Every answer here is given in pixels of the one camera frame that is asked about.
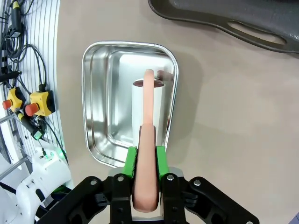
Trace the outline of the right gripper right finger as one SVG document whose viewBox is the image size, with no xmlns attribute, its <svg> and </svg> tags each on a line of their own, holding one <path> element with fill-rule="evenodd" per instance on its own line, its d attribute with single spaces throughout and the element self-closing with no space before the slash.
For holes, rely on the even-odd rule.
<svg viewBox="0 0 299 224">
<path fill-rule="evenodd" d="M 170 171 L 166 151 L 156 147 L 157 172 L 166 224 L 185 224 L 185 211 L 206 224 L 257 224 L 259 220 L 203 177 L 187 181 Z"/>
</svg>

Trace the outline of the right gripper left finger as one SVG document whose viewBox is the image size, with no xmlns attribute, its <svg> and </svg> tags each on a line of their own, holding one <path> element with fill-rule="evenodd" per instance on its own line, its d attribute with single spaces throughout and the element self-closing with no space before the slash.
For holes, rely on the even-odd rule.
<svg viewBox="0 0 299 224">
<path fill-rule="evenodd" d="M 125 166 L 114 176 L 85 178 L 38 221 L 40 224 L 87 224 L 106 207 L 111 224 L 130 224 L 131 193 L 137 148 L 128 149 Z"/>
</svg>

